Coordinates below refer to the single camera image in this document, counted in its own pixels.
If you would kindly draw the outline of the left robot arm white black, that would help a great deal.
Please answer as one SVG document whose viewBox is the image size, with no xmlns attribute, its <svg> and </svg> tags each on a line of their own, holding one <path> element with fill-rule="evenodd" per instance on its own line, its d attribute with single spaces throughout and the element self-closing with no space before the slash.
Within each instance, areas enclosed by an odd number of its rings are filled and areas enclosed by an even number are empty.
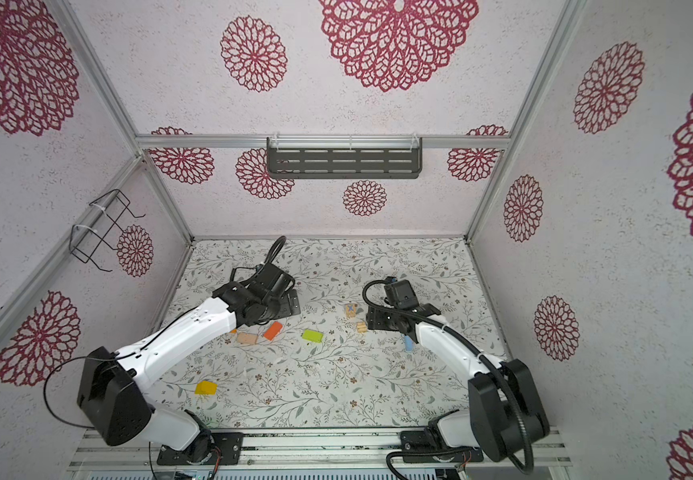
<svg viewBox="0 0 693 480">
<path fill-rule="evenodd" d="M 194 414 L 156 407 L 148 390 L 162 375 L 212 340 L 242 326 L 290 317 L 294 278 L 274 264 L 234 279 L 156 333 L 114 352 L 100 347 L 84 360 L 78 407 L 106 445 L 132 440 L 172 450 L 208 447 L 210 430 Z"/>
</svg>

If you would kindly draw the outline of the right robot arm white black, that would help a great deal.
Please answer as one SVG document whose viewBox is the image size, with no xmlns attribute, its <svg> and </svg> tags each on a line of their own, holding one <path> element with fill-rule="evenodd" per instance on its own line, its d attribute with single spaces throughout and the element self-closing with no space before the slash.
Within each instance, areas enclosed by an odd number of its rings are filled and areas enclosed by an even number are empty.
<svg viewBox="0 0 693 480">
<path fill-rule="evenodd" d="M 436 310 L 401 310 L 370 302 L 367 328 L 397 332 L 433 353 L 466 385 L 468 406 L 431 420 L 424 456 L 481 454 L 494 462 L 509 460 L 520 472 L 535 466 L 533 444 L 549 434 L 530 370 L 519 360 L 486 354 L 453 329 Z"/>
</svg>

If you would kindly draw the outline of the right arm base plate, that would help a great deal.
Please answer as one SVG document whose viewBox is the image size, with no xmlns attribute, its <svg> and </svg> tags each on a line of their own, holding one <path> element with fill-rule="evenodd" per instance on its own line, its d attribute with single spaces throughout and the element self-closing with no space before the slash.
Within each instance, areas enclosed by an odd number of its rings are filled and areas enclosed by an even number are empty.
<svg viewBox="0 0 693 480">
<path fill-rule="evenodd" d="M 478 447 L 467 448 L 464 452 L 440 454 L 452 450 L 437 433 L 429 429 L 403 430 L 399 434 L 400 447 L 407 463 L 455 463 L 482 462 L 484 455 Z"/>
</svg>

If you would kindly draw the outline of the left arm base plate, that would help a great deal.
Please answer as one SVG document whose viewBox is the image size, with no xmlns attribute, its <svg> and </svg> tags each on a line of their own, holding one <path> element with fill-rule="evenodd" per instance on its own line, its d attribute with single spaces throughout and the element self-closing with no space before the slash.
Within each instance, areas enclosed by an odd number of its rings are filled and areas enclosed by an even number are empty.
<svg viewBox="0 0 693 480">
<path fill-rule="evenodd" d="M 238 465 L 244 444 L 244 434 L 212 432 L 198 434 L 196 440 L 184 450 L 162 447 L 156 459 L 157 466 Z"/>
</svg>

